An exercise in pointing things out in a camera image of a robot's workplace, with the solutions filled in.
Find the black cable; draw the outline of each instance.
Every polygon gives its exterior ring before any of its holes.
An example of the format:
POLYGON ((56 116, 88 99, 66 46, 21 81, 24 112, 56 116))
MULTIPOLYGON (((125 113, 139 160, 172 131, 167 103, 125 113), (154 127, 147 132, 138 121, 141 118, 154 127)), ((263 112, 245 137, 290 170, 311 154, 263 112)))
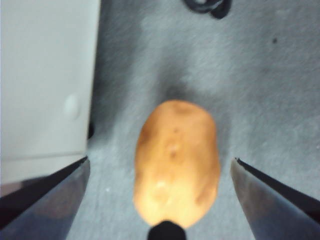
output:
POLYGON ((199 3, 196 0, 183 0, 187 7, 200 14, 211 13, 214 18, 222 19, 230 11, 232 0, 207 0, 199 3))

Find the white appliance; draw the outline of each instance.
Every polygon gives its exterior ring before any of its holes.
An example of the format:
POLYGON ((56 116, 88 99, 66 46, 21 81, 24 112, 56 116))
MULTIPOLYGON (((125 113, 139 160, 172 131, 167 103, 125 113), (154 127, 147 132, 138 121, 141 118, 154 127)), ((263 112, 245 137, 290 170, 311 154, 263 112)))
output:
POLYGON ((2 187, 86 155, 99 12, 99 0, 1 1, 2 187))

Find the potato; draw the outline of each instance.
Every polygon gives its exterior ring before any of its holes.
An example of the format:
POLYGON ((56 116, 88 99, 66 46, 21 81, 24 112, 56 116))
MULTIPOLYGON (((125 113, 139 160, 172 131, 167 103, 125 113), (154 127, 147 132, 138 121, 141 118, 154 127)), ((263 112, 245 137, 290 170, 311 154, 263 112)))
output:
POLYGON ((135 152, 133 202, 151 226, 187 228, 214 203, 220 178, 216 125, 203 108, 181 100, 157 106, 135 152))

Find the gray carpet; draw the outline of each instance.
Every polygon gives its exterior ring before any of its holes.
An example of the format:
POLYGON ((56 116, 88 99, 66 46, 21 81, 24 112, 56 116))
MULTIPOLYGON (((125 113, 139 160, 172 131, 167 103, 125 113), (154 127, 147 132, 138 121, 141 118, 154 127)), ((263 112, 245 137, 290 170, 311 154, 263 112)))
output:
POLYGON ((234 0, 212 19, 180 0, 101 3, 88 142, 91 175, 69 240, 145 240, 132 203, 135 145, 149 113, 184 99, 215 118, 218 198, 189 240, 253 240, 233 157, 320 199, 320 1, 234 0))

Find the black object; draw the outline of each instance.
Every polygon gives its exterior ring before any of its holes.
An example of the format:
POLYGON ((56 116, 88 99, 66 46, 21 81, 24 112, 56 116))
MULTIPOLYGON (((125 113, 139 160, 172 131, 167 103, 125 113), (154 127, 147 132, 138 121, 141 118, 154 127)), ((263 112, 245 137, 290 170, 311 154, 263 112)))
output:
POLYGON ((183 0, 189 9, 199 14, 210 13, 216 19, 223 19, 230 11, 232 0, 207 0, 199 3, 196 0, 183 0))
POLYGON ((90 162, 83 158, 0 198, 1 240, 64 240, 89 175, 90 162))
POLYGON ((236 158, 231 176, 256 240, 320 239, 320 202, 236 158))
POLYGON ((163 221, 150 229, 148 240, 186 240, 182 227, 171 221, 163 221))

